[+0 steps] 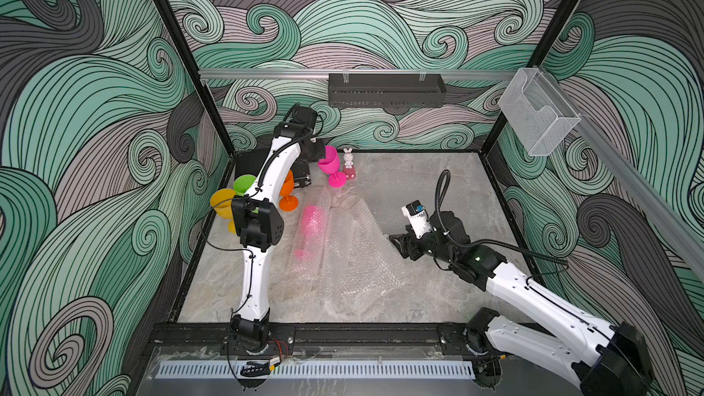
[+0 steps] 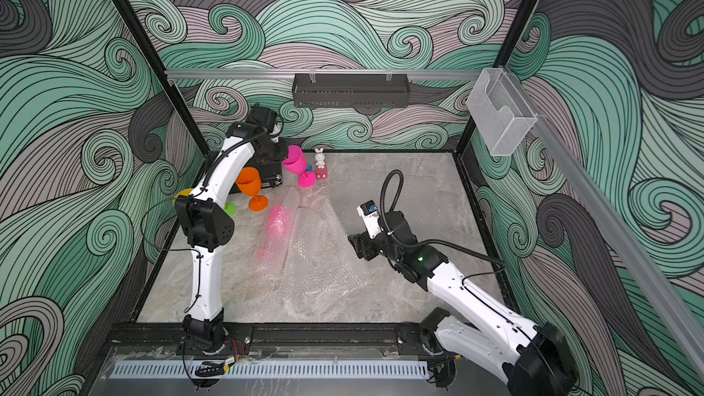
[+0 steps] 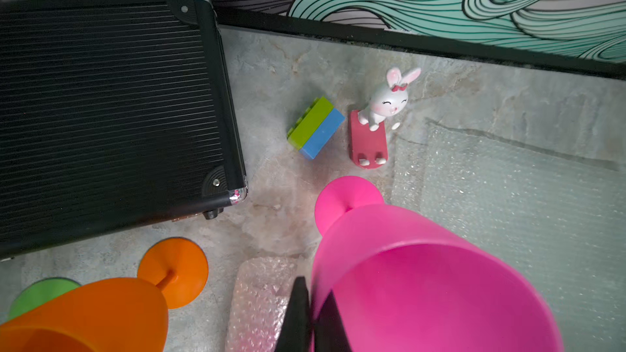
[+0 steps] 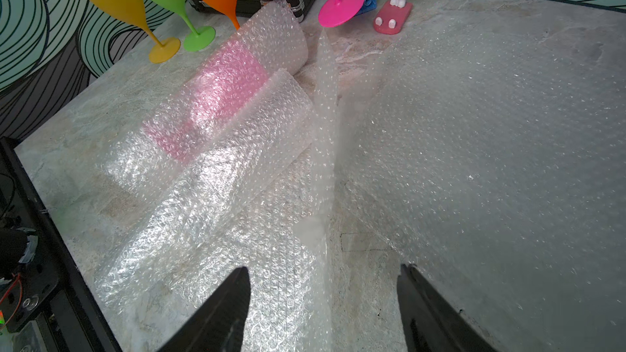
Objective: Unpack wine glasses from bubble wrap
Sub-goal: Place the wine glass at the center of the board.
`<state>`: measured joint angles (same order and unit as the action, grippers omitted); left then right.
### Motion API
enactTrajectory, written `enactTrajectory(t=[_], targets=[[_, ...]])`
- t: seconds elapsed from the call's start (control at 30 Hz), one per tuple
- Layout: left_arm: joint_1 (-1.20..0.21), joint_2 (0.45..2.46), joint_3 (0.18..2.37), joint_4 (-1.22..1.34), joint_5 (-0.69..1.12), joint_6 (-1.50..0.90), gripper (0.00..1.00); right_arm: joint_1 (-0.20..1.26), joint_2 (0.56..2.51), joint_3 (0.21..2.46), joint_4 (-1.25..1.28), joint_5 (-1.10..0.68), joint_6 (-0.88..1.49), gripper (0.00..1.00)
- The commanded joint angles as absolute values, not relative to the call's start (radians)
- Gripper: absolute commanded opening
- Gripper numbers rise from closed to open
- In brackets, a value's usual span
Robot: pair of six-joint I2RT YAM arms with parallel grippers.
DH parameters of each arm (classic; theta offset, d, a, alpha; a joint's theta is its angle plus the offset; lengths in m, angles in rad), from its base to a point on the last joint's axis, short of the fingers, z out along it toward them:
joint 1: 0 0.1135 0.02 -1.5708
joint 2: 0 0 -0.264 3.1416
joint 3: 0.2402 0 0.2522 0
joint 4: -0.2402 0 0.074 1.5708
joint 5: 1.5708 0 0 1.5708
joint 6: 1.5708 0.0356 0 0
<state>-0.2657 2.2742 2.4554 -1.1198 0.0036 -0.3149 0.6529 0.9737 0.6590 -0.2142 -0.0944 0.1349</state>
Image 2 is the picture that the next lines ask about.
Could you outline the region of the magenta wine glass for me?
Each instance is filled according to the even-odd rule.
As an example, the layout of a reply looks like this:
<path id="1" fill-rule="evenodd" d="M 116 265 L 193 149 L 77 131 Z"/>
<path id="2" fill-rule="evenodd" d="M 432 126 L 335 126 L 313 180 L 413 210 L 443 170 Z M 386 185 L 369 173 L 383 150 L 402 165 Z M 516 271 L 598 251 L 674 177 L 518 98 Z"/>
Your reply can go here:
<path id="1" fill-rule="evenodd" d="M 301 188 L 311 188 L 317 181 L 316 175 L 312 170 L 308 170 L 308 163 L 304 152 L 299 146 L 290 145 L 288 147 L 288 156 L 282 162 L 283 168 L 298 177 L 298 184 Z"/>

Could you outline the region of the orange plastic wine glass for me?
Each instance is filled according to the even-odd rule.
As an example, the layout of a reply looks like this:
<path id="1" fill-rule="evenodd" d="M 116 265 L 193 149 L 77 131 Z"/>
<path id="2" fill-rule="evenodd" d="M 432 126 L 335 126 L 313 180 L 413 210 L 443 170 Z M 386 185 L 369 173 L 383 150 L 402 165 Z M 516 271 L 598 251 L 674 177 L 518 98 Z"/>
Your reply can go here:
<path id="1" fill-rule="evenodd" d="M 268 206 L 268 198 L 260 194 L 262 182 L 257 169 L 253 167 L 243 168 L 236 178 L 236 187 L 242 194 L 250 197 L 249 209 L 251 211 L 260 212 Z"/>

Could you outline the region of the pink wine glass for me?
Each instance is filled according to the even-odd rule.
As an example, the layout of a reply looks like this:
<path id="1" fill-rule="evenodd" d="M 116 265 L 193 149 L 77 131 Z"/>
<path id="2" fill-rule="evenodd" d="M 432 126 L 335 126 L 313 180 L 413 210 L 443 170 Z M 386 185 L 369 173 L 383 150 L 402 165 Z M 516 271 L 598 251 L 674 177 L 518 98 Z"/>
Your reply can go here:
<path id="1" fill-rule="evenodd" d="M 278 260 L 286 255 L 293 231 L 293 220 L 293 210 L 289 207 L 275 205 L 269 211 L 258 248 L 260 259 Z"/>

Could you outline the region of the green plastic wine glass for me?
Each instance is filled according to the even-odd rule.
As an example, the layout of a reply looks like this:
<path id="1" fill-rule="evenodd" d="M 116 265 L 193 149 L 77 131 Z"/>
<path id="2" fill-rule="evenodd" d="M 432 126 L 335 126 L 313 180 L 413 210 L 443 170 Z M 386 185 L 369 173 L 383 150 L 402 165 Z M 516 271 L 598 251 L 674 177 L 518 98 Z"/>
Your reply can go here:
<path id="1" fill-rule="evenodd" d="M 238 212 L 238 207 L 234 203 L 226 203 L 224 207 L 224 211 L 230 216 L 233 217 L 237 214 Z"/>

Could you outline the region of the yellow wine glass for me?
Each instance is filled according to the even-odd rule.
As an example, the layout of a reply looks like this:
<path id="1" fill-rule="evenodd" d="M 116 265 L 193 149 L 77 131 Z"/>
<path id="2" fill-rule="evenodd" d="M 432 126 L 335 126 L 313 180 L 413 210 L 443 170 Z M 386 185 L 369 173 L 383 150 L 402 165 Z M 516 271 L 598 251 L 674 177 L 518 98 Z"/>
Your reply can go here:
<path id="1" fill-rule="evenodd" d="M 179 194 L 176 194 L 176 196 L 173 198 L 173 201 L 176 201 L 180 198 L 189 197 L 192 194 L 192 192 L 193 192 L 192 188 L 182 190 L 181 192 L 179 192 Z"/>

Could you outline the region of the bubble wrap of pink glass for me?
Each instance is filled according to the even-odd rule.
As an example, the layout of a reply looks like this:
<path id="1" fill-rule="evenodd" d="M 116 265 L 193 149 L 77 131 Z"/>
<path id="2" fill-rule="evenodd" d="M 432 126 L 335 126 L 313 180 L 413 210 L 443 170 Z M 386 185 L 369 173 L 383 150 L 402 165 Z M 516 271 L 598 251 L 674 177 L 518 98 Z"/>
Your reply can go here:
<path id="1" fill-rule="evenodd" d="M 277 279 L 282 274 L 300 200 L 295 187 L 276 190 L 255 253 L 256 272 L 261 278 Z"/>

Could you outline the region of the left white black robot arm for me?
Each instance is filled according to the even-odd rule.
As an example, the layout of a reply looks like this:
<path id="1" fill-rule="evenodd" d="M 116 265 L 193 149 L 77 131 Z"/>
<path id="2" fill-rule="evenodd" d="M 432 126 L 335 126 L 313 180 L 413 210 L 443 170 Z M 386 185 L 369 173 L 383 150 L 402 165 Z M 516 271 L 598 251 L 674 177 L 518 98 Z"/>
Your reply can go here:
<path id="1" fill-rule="evenodd" d="M 226 212 L 227 198 L 247 164 L 280 163 L 288 157 L 280 138 L 283 121 L 272 109 L 254 106 L 243 121 L 231 125 L 220 152 L 196 187 L 174 200 L 179 224 L 192 256 L 192 299 L 184 310 L 183 330 L 207 355 L 222 350 L 227 338 L 221 300 L 222 262 L 235 223 Z"/>

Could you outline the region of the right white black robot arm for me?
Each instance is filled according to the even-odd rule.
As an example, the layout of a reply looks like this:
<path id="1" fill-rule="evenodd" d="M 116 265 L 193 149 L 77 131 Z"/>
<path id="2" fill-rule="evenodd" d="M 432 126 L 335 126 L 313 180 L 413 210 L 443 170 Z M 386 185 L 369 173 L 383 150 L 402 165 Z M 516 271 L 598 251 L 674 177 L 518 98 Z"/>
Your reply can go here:
<path id="1" fill-rule="evenodd" d="M 407 282 L 442 300 L 456 315 L 436 308 L 421 322 L 418 342 L 429 358 L 429 381 L 447 388 L 457 375 L 458 359 L 486 370 L 512 395 L 567 395 L 579 380 L 577 363 L 565 335 L 550 323 L 539 324 L 509 309 L 463 274 L 440 247 L 456 249 L 504 267 L 497 258 L 441 239 L 419 240 L 397 203 L 386 201 L 392 170 L 381 185 L 379 201 L 357 209 L 365 230 L 348 236 L 358 258 L 383 257 Z"/>

